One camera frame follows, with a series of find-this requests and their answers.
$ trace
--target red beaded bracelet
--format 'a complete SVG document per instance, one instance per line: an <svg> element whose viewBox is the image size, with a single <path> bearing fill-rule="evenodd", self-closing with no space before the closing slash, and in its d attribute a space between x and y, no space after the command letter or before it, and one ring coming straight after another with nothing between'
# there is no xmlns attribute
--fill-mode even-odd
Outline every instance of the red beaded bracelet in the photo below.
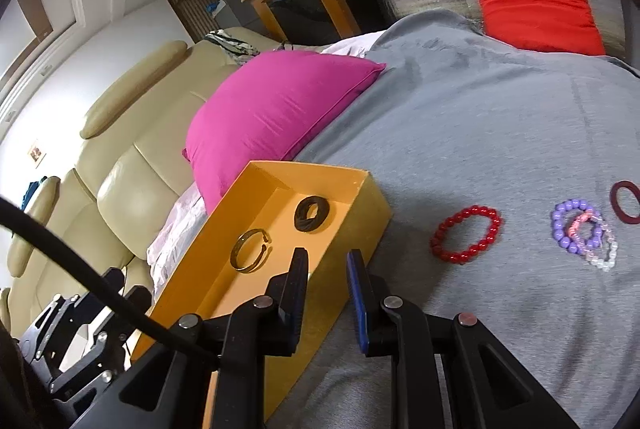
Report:
<svg viewBox="0 0 640 429"><path fill-rule="evenodd" d="M456 223L461 223L470 216L486 216L491 219L491 225L487 230L486 236L478 241L476 245L471 245L471 247L463 252L456 253L444 250L442 248L442 242L444 240L446 230L449 227L453 227ZM431 252L433 252L434 256L442 259L443 261L464 265L465 263L468 263L472 257L482 252L482 250L486 250L487 247L495 241L495 236L498 234L498 228L501 223L502 218L494 208L479 205L472 205L469 208L464 208L438 225L438 229L430 241Z"/></svg>

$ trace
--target pink pillow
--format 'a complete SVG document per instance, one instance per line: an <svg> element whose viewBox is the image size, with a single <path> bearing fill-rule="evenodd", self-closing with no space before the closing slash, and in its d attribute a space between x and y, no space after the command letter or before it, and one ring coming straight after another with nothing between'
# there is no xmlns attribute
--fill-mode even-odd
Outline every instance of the pink pillow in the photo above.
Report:
<svg viewBox="0 0 640 429"><path fill-rule="evenodd" d="M378 78L385 64L307 51L266 52L198 110L182 152L207 214L251 160L291 160Z"/></svg>

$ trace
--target beige leather sofa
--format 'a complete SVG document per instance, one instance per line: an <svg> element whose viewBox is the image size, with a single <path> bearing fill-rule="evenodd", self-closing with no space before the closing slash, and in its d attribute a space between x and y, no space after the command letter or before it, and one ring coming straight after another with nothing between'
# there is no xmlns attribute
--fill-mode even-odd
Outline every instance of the beige leather sofa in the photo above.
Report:
<svg viewBox="0 0 640 429"><path fill-rule="evenodd" d="M260 51L278 43L244 28L227 32ZM126 289L152 282L146 248L175 200L191 185L181 151L198 108L238 66L220 46L172 41L140 61L87 112L78 161L48 178L27 212L61 237L96 271L124 269ZM8 254L14 277L0 293L0 320L20 337L53 295L84 289L15 236Z"/></svg>

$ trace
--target orange tray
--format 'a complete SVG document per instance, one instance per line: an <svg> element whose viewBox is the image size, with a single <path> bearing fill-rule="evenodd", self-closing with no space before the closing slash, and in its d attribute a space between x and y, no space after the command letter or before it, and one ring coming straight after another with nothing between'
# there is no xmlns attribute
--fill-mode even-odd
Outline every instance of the orange tray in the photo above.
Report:
<svg viewBox="0 0 640 429"><path fill-rule="evenodd" d="M294 228L296 206L318 195L330 203L324 223L313 232ZM366 262L375 250L391 210L367 171L298 162L250 162L207 219L151 311L168 327L186 313L202 318L223 316L264 294L269 279L289 269L295 247L309 255L302 334L293 357L267 357L265 418L295 384L329 332L347 299L346 254L360 249ZM229 256L238 237L249 229L271 236L266 260L251 273L235 271ZM238 257L248 265L260 253L262 236L254 235ZM152 344L142 335L132 359Z"/></svg>

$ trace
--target blue cloth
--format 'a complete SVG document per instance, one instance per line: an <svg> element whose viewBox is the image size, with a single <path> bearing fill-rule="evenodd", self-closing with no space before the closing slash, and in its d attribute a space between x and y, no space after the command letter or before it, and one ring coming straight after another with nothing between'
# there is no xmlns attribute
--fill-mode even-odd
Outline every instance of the blue cloth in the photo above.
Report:
<svg viewBox="0 0 640 429"><path fill-rule="evenodd" d="M36 190L38 190L38 187L40 187L40 184L43 183L43 181L46 179L47 179L47 176L43 176L42 180L38 182L31 182L29 184L29 187L27 187L27 192L25 192L24 196L22 197L22 204L20 205L20 210L24 210L25 208L27 208L27 205L31 200L31 198L33 197L33 195L35 194Z"/></svg>

